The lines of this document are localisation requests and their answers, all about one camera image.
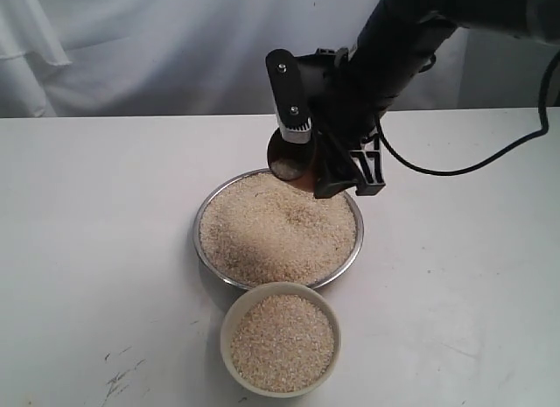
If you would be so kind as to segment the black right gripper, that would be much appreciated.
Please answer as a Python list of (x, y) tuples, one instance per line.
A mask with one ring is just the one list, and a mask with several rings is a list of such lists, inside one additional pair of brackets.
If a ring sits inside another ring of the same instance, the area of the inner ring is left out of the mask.
[(313, 196), (330, 199), (357, 187), (361, 174), (342, 144), (368, 143), (374, 118), (385, 112), (385, 97), (368, 83), (368, 74), (350, 67), (346, 47), (319, 48), (296, 58), (275, 49), (265, 64), (281, 138), (291, 144), (309, 143), (311, 115), (332, 133), (315, 133)]

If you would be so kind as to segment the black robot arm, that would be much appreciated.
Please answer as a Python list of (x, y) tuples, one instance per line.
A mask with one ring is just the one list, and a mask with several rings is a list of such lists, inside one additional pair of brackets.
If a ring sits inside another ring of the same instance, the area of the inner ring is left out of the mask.
[(351, 48), (265, 59), (277, 130), (267, 160), (283, 182), (329, 199), (384, 187), (381, 119), (458, 29), (559, 40), (559, 0), (380, 0)]

